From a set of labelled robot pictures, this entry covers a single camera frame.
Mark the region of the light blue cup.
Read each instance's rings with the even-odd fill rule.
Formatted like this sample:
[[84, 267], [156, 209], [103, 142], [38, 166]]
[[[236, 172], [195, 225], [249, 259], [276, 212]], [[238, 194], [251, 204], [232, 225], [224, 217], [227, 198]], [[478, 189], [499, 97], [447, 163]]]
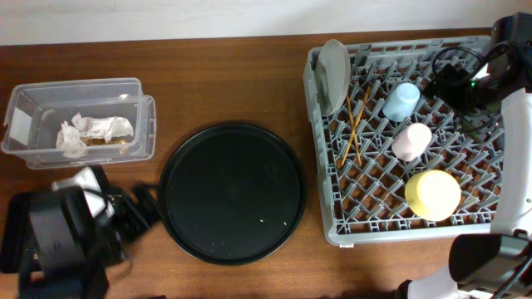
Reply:
[[399, 84], [386, 99], [382, 113], [386, 118], [395, 122], [402, 122], [410, 117], [416, 108], [421, 93], [412, 83]]

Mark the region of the pink cup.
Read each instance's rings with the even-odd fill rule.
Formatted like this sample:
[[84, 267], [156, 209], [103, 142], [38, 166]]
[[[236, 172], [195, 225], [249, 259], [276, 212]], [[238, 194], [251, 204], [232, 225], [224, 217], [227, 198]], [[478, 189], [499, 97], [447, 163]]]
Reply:
[[414, 123], [407, 126], [392, 142], [392, 152], [398, 158], [410, 162], [423, 154], [432, 138], [427, 125]]

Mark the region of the gold foil wrapper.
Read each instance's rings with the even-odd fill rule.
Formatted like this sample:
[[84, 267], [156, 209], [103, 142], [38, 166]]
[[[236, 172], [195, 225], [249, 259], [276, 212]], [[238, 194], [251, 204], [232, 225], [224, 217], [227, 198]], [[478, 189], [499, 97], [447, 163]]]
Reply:
[[86, 146], [100, 146], [100, 145], [124, 145], [127, 143], [124, 139], [119, 138], [113, 138], [111, 140], [106, 141], [105, 139], [92, 139], [92, 138], [86, 138], [81, 137], [81, 141]]

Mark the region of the wooden chopstick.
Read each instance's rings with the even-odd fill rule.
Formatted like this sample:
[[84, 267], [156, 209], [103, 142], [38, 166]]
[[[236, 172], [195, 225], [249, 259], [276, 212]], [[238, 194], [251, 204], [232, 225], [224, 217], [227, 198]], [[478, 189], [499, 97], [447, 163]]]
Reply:
[[359, 152], [359, 145], [358, 145], [358, 139], [357, 139], [357, 134], [356, 134], [357, 127], [355, 126], [355, 120], [354, 120], [353, 113], [352, 113], [352, 106], [351, 106], [351, 100], [350, 100], [349, 95], [346, 95], [346, 101], [347, 101], [347, 109], [348, 109], [348, 116], [349, 116], [349, 124], [351, 126], [352, 131], [350, 134], [350, 138], [348, 140], [347, 149], [345, 150], [343, 158], [342, 158], [342, 163], [345, 164], [349, 150], [351, 149], [352, 144], [355, 144], [357, 164], [361, 166], [362, 158]]
[[358, 165], [359, 166], [362, 165], [362, 158], [361, 158], [361, 154], [360, 154], [360, 149], [359, 149], [359, 144], [358, 144], [358, 137], [357, 137], [357, 128], [358, 128], [358, 125], [359, 125], [359, 123], [360, 123], [360, 121], [362, 119], [362, 114], [364, 112], [364, 109], [365, 109], [366, 104], [368, 102], [369, 96], [371, 94], [371, 89], [372, 88], [370, 86], [367, 88], [367, 90], [365, 92], [365, 95], [364, 95], [364, 98], [362, 100], [362, 106], [361, 106], [360, 110], [358, 111], [357, 118], [355, 120], [353, 119], [352, 112], [349, 111], [350, 121], [352, 122], [352, 132], [351, 132], [350, 138], [348, 140], [347, 149], [345, 150], [345, 152], [343, 154], [343, 157], [342, 157], [341, 166], [345, 165], [345, 162], [347, 160], [347, 155], [349, 153], [351, 145], [355, 146], [355, 152], [356, 152], [356, 158], [357, 158]]

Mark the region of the white napkin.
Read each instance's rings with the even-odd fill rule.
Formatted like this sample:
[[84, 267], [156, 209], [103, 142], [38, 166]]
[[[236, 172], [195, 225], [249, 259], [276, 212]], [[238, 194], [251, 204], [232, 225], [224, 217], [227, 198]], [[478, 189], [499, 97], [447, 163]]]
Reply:
[[56, 148], [66, 158], [77, 159], [87, 155], [86, 144], [81, 140], [80, 131], [66, 121], [57, 133]]
[[105, 142], [113, 138], [133, 136], [134, 129], [128, 119], [112, 116], [107, 118], [82, 117], [80, 113], [71, 119], [74, 127], [80, 132], [82, 138], [103, 139]]

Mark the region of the yellow bowl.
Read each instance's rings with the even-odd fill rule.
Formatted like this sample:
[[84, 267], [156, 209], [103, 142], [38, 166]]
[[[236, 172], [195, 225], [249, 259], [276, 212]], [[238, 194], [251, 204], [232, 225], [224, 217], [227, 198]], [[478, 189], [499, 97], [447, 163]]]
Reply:
[[449, 218], [461, 201], [461, 187], [447, 172], [433, 169], [413, 175], [405, 187], [410, 210], [428, 221]]

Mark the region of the grey plate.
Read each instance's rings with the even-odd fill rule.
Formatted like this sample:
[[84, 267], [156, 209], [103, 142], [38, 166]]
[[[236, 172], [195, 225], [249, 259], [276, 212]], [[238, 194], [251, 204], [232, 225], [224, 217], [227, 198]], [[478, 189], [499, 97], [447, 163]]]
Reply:
[[322, 47], [315, 67], [318, 102], [321, 114], [336, 113], [347, 96], [351, 65], [347, 48], [331, 39]]

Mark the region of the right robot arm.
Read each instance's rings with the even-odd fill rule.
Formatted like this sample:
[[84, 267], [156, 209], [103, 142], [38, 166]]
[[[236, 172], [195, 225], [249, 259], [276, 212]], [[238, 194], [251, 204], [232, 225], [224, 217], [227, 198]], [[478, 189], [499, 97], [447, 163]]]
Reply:
[[442, 99], [459, 116], [494, 111], [504, 126], [500, 197], [490, 231], [462, 234], [449, 260], [429, 277], [404, 281], [395, 298], [531, 296], [531, 16], [502, 17], [492, 27], [490, 50], [471, 71], [434, 67], [423, 95]]

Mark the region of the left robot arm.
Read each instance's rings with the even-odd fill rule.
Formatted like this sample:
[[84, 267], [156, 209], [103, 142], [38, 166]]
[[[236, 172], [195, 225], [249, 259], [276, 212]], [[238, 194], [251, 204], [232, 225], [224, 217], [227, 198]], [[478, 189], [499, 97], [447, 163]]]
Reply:
[[21, 298], [105, 297], [106, 269], [130, 261], [128, 245], [162, 218], [145, 185], [128, 194], [110, 185], [100, 166], [85, 167], [53, 183], [51, 191], [32, 195], [25, 216]]

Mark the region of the grey dishwasher rack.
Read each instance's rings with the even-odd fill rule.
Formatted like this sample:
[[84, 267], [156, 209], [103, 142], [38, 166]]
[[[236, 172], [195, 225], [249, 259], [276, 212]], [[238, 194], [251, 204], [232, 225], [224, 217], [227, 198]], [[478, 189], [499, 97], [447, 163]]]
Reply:
[[[354, 145], [341, 166], [352, 131], [347, 101], [336, 113], [321, 114], [315, 77], [320, 51], [310, 50], [303, 84], [317, 155], [323, 231], [332, 245], [347, 248], [489, 231], [500, 197], [503, 128], [493, 125], [488, 135], [479, 138], [463, 135], [455, 130], [452, 109], [436, 97], [421, 98], [411, 116], [402, 122], [382, 115], [387, 97], [399, 84], [409, 82], [424, 88], [433, 77], [433, 62], [472, 71], [477, 56], [489, 45], [487, 36], [470, 36], [348, 46], [348, 95], [354, 120], [367, 88], [372, 88], [357, 128], [361, 166]], [[406, 162], [393, 154], [392, 142], [414, 123], [427, 125], [432, 138], [423, 154]], [[439, 222], [414, 214], [404, 197], [407, 180], [430, 169], [447, 172], [461, 187], [456, 211]]]

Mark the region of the clear plastic bin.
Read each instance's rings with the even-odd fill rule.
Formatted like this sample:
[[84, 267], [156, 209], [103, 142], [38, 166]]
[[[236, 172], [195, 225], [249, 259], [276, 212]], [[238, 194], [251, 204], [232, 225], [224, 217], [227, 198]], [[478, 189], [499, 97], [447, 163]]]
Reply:
[[[58, 149], [57, 135], [75, 115], [122, 117], [133, 134], [85, 148]], [[54, 81], [16, 86], [7, 105], [1, 151], [24, 159], [30, 169], [147, 160], [155, 153], [156, 110], [153, 97], [136, 78]]]

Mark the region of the round black tray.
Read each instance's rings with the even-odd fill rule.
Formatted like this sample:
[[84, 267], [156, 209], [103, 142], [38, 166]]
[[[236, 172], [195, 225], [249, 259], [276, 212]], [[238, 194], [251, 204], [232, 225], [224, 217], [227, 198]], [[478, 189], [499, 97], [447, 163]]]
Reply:
[[256, 262], [282, 247], [306, 206], [303, 166], [274, 132], [224, 123], [188, 138], [160, 176], [159, 205], [168, 234], [207, 263]]

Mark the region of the black rectangular tray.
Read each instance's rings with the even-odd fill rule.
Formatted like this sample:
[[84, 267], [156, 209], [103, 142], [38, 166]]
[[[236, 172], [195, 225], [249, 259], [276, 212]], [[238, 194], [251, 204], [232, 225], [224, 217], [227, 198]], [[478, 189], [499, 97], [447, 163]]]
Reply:
[[2, 273], [17, 273], [24, 259], [32, 258], [32, 247], [28, 243], [28, 209], [33, 196], [33, 192], [24, 192], [14, 195], [10, 200], [1, 246]]

